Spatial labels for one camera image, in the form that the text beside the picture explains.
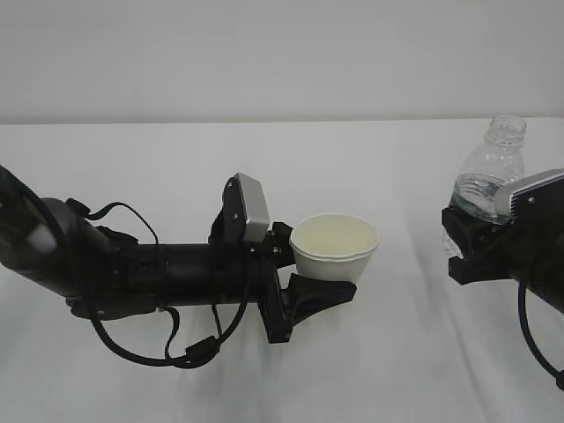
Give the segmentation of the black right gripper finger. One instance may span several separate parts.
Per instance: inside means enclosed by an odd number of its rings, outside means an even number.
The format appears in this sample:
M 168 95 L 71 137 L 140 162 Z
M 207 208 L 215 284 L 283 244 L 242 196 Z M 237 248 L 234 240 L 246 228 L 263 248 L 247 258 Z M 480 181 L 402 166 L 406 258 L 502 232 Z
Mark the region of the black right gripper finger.
M 474 255 L 489 241 L 489 223 L 456 207 L 448 206 L 442 210 L 442 226 L 462 258 Z

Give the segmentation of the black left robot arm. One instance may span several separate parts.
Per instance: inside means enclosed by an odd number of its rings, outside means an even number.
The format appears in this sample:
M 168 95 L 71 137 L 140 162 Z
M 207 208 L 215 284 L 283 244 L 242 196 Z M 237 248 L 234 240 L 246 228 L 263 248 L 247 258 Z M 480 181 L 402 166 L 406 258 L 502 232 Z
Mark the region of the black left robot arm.
M 293 327 L 353 299 L 355 285 L 278 270 L 295 263 L 292 229 L 270 222 L 261 183 L 238 173 L 222 193 L 203 244 L 142 244 L 100 225 L 102 211 L 74 199 L 38 198 L 1 172 L 1 263 L 62 296 L 73 315 L 103 321 L 159 308 L 255 303 L 270 343 Z

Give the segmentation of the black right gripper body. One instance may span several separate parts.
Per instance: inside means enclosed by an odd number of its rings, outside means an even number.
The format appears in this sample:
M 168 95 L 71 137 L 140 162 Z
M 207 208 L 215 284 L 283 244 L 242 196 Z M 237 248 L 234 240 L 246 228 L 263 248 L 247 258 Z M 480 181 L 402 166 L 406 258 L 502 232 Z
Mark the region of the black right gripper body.
M 511 278 L 527 286 L 562 286 L 563 218 L 489 227 L 487 245 L 469 258 L 452 256 L 448 268 L 461 285 Z

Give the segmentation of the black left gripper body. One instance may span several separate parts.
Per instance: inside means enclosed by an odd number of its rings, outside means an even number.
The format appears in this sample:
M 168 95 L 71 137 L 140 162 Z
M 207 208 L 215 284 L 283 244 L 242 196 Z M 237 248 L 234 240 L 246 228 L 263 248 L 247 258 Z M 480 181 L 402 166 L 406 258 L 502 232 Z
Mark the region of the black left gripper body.
M 271 228 L 261 243 L 228 243 L 222 211 L 208 237 L 211 247 L 210 302 L 240 303 L 244 296 L 255 303 L 271 344 L 287 343 L 292 334 L 287 300 L 274 263 Z

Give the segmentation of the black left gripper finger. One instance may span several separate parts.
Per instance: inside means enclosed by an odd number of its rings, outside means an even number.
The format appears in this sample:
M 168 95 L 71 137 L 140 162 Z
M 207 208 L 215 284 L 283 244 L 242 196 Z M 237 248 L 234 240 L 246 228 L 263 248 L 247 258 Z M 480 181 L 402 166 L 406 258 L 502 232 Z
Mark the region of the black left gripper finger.
M 289 316 L 298 324 L 312 315 L 353 300 L 356 285 L 349 281 L 326 281 L 293 273 L 288 284 Z
M 290 237 L 293 228 L 284 222 L 274 222 L 271 229 L 272 252 L 278 268 L 295 265 Z

